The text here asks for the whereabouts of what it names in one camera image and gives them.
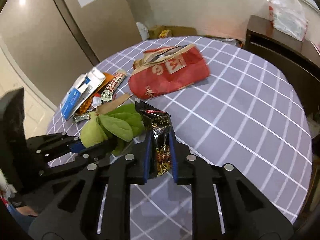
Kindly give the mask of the black red snack wrapper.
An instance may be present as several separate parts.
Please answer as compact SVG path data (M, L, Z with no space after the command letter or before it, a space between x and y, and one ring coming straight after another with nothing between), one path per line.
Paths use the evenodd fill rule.
M135 104L146 130L144 140L144 180L160 177L172 168L170 154L170 115L145 102Z

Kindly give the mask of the small silver foil wrapper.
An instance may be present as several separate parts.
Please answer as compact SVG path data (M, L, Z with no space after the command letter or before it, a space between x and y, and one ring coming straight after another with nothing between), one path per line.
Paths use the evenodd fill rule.
M72 118L72 123L77 124L81 121L89 120L90 113L95 111L102 104L101 95L95 93L87 98L81 106L76 110Z

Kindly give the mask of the dark wooden cabinet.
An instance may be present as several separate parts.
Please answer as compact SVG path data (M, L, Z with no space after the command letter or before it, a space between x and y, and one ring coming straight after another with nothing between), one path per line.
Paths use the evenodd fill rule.
M271 21L252 15L244 49L281 70L306 115L319 112L319 53L309 40L298 41L275 29Z

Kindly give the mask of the purple checkered tablecloth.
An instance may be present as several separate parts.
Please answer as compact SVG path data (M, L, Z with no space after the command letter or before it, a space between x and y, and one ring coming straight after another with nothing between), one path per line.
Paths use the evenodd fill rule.
M284 74L266 60L217 40L187 36L147 40L96 65L128 74L116 95L131 93L133 62L143 51L195 44L210 76L149 104L168 112L179 142L208 163L233 164L291 222L307 195L312 170L311 136L302 104ZM192 239L190 186L177 186L172 171L131 185L131 239Z

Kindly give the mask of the orange foil snack bag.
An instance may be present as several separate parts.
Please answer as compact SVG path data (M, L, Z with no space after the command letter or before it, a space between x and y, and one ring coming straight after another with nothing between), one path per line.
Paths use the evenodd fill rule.
M95 94L101 94L101 90L106 87L106 85L114 78L114 75L104 72L105 76L104 81L98 86L98 88L84 101L84 103L79 107L79 109L76 111L77 114L84 114L93 102L93 97Z

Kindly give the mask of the blue white medicine box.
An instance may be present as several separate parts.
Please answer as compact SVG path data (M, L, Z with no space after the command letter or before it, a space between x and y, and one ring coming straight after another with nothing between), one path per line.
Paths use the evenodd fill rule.
M69 120L104 80L105 75L95 67L86 74L81 74L62 101L61 114L64 119Z

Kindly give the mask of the brown paper scrap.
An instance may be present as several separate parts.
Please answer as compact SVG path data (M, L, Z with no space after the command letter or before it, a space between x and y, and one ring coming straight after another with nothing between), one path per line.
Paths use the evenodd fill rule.
M98 106L96 109L96 113L97 114L107 114L107 113L115 110L120 105L122 105L125 101L129 100L130 97L131 97L131 95L125 93L113 101L110 101L110 102L104 103L103 105Z

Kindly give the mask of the red white checkered wrapper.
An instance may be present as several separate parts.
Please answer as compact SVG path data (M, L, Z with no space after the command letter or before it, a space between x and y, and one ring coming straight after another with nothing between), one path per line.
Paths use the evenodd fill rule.
M119 69L116 72L114 78L107 84L101 94L101 99L103 102L109 102L112 100L114 91L118 88L126 76L127 72L122 69Z

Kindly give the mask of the red paper fast-food bag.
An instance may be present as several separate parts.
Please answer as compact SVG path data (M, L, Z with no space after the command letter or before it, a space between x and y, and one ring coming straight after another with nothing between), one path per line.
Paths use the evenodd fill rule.
M128 84L140 99L151 99L183 89L210 75L202 54L194 44L161 47L143 52L133 63Z

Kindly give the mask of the open cardboard box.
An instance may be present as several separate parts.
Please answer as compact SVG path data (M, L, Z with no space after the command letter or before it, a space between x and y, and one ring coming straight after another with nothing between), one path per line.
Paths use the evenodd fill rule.
M197 36L197 31L192 27L155 25L148 30L149 39L180 37L180 36Z

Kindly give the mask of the green lettuce leaves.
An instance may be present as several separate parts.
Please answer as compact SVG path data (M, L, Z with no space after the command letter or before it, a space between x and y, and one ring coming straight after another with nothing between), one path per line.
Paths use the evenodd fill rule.
M118 156L125 146L135 137L145 132L141 115L133 103L124 104L106 114L90 113L90 120L80 132L80 139L85 148L104 141L116 141L111 153Z

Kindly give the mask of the white plastic bag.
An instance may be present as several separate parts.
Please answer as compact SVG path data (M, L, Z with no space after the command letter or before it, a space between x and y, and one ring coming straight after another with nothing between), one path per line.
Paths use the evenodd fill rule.
M270 0L268 8L275 29L298 41L304 41L309 22L299 0Z

